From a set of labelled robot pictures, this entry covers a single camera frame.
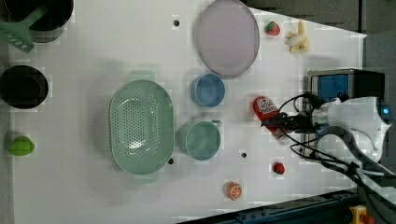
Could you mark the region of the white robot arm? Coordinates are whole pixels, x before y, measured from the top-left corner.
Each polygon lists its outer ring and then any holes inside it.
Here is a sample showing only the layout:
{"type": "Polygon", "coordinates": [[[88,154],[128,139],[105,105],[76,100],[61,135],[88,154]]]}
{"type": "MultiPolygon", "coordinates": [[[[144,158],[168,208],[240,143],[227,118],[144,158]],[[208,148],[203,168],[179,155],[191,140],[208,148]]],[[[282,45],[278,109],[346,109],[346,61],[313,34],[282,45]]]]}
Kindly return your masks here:
{"type": "Polygon", "coordinates": [[[256,98],[252,106],[261,126],[277,140],[289,140],[294,133],[312,134],[312,140],[293,142],[308,151],[306,159],[347,176],[394,208],[395,174],[380,163],[391,127],[389,106],[373,96],[330,102],[312,92],[299,97],[307,107],[292,116],[265,96],[256,98]]]}

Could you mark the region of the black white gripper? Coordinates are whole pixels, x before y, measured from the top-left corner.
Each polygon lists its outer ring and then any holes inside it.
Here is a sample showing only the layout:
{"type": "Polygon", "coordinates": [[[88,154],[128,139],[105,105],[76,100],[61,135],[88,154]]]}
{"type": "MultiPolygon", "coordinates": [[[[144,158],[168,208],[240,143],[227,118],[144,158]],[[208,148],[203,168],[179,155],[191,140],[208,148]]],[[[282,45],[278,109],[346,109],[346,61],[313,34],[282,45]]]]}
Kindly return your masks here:
{"type": "Polygon", "coordinates": [[[297,115],[288,116],[286,113],[278,113],[273,117],[262,122],[262,126],[266,126],[271,132],[284,131],[286,133],[315,133],[316,125],[313,123],[313,112],[319,109],[325,101],[312,92],[305,92],[292,98],[295,103],[297,99],[303,98],[310,106],[308,110],[298,110],[297,115]]]}

